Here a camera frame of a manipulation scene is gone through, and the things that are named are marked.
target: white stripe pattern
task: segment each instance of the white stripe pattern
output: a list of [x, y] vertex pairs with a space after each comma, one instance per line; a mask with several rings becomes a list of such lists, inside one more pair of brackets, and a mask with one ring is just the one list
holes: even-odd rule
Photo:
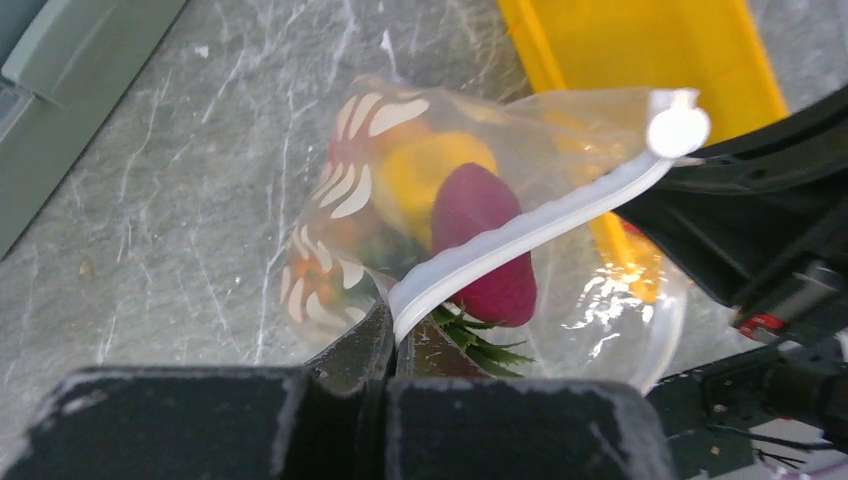
[[356, 188], [335, 210], [330, 214], [330, 218], [343, 218], [348, 215], [362, 210], [362, 207], [371, 199], [371, 169], [368, 165], [362, 167], [362, 175], [359, 177], [359, 184]]
[[[430, 106], [423, 98], [414, 99], [419, 93], [398, 92], [394, 95], [395, 100], [409, 100], [401, 102], [387, 101], [384, 95], [376, 92], [349, 99], [335, 119], [334, 141], [356, 141], [363, 137], [363, 132], [365, 138], [375, 137], [418, 118]], [[321, 172], [320, 183], [312, 194], [312, 200], [318, 202], [319, 209], [339, 202], [329, 215], [329, 221], [332, 221], [353, 215], [368, 204], [373, 179], [368, 165], [358, 166], [347, 158], [331, 158], [330, 162]], [[310, 239], [308, 225], [295, 228], [291, 235], [291, 244], [296, 249], [296, 254], [303, 259], [308, 260], [314, 255], [325, 274], [329, 274], [334, 263], [338, 263], [342, 270], [342, 287], [345, 290], [352, 289], [365, 277], [365, 267], [361, 264], [336, 258], [321, 239]], [[304, 291], [306, 280], [293, 278], [292, 274], [289, 266], [283, 267], [281, 299], [293, 321], [315, 321], [346, 329], [346, 318], [353, 323], [365, 318], [366, 312], [354, 307], [346, 307], [341, 315], [329, 311], [312, 287], [309, 288], [310, 291]]]

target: yellow fruit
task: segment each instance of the yellow fruit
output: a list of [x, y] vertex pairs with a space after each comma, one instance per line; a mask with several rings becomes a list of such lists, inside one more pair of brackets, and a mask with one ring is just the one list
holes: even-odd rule
[[498, 173], [492, 151], [471, 134], [450, 131], [409, 139], [389, 152], [380, 166], [374, 205], [386, 223], [430, 250], [430, 215], [436, 195], [451, 172], [466, 163]]
[[338, 281], [331, 282], [328, 278], [321, 279], [312, 285], [318, 293], [318, 299], [322, 305], [335, 305], [341, 298], [341, 286]]
[[402, 147], [409, 142], [414, 142], [419, 138], [432, 135], [433, 130], [422, 118], [415, 118], [407, 122], [395, 125], [385, 132], [374, 137], [373, 142], [381, 154], [386, 154], [392, 150]]

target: cable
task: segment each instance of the cable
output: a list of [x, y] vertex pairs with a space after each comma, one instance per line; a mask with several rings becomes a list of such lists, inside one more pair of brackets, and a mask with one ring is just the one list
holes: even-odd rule
[[707, 425], [707, 428], [714, 431], [718, 430], [722, 432], [733, 433], [735, 435], [750, 438], [751, 440], [756, 440], [758, 442], [765, 442], [771, 443], [772, 445], [780, 445], [782, 447], [794, 448], [795, 450], [800, 450], [802, 452], [812, 452], [817, 450], [836, 450], [836, 447], [832, 443], [793, 442], [792, 440], [769, 437], [767, 435], [758, 435], [756, 433], [751, 433], [746, 430], [742, 430], [735, 427], [728, 427], [726, 425]]
[[845, 467], [848, 467], [848, 460], [842, 460], [841, 462], [837, 462], [833, 465], [830, 465], [830, 466], [824, 467], [824, 468], [820, 468], [819, 470], [815, 470], [815, 471], [812, 471], [812, 472], [804, 472], [804, 473], [789, 472], [783, 467], [776, 467], [774, 465], [769, 464], [768, 462], [766, 462], [765, 457], [774, 458], [777, 461], [786, 464], [790, 468], [794, 468], [795, 470], [799, 470], [802, 467], [802, 465], [793, 465], [792, 463], [787, 462], [787, 460], [795, 461], [795, 462], [801, 462], [801, 463], [806, 463], [806, 462], [802, 462], [802, 461], [796, 460], [796, 459], [790, 459], [788, 457], [781, 457], [780, 455], [775, 455], [775, 454], [772, 454], [772, 453], [766, 453], [766, 452], [763, 452], [760, 449], [757, 449], [757, 460], [759, 460], [759, 464], [763, 468], [765, 468], [766, 470], [769, 471], [772, 478], [776, 478], [776, 479], [780, 479], [780, 480], [804, 480], [804, 479], [813, 480], [813, 479], [816, 479], [816, 478], [821, 478], [821, 477], [830, 475], [832, 473], [841, 471]]
[[759, 460], [766, 468], [771, 467], [771, 465], [766, 462], [766, 457], [773, 458], [789, 468], [794, 468], [795, 470], [799, 470], [805, 463], [807, 463], [805, 460], [801, 460], [799, 458], [784, 457], [783, 455], [768, 453], [761, 448], [754, 451], [757, 452], [757, 460]]

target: plastic bag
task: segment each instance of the plastic bag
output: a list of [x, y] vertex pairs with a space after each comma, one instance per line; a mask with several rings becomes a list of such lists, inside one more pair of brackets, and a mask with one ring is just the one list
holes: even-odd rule
[[[600, 256], [583, 251], [591, 249], [585, 227], [565, 234], [640, 194], [673, 157], [706, 140], [709, 124], [695, 97], [647, 88], [547, 92], [500, 106], [360, 77], [290, 238], [282, 303], [295, 331], [327, 345], [382, 295], [398, 340], [452, 299], [484, 322], [523, 326], [512, 329], [519, 337], [552, 325], [558, 334], [546, 336], [565, 342], [564, 352], [597, 347], [569, 353], [576, 360], [555, 360], [564, 367], [543, 374], [574, 373], [613, 350], [605, 344], [651, 346], [655, 306], [629, 295], [626, 279], [613, 279]], [[669, 279], [664, 273], [662, 282]], [[608, 313], [587, 303], [592, 285], [606, 285]], [[660, 286], [658, 303], [681, 312], [680, 293], [669, 303], [667, 291]], [[573, 335], [581, 322], [605, 340]], [[625, 322], [634, 335], [613, 332]], [[660, 337], [668, 350], [668, 335]], [[597, 376], [638, 376], [639, 362], [622, 361], [635, 367]], [[648, 370], [654, 376], [656, 368]]]

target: gray marble surface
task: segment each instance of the gray marble surface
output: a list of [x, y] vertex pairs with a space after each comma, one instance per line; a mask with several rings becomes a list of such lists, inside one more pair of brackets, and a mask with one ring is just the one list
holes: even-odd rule
[[[848, 9], [813, 3], [753, 2], [793, 108], [848, 78]], [[0, 262], [0, 470], [75, 368], [313, 353], [282, 321], [283, 245], [346, 86], [381, 69], [500, 101], [529, 93], [494, 0], [189, 3]], [[674, 368], [749, 346], [726, 310], [691, 297]]]

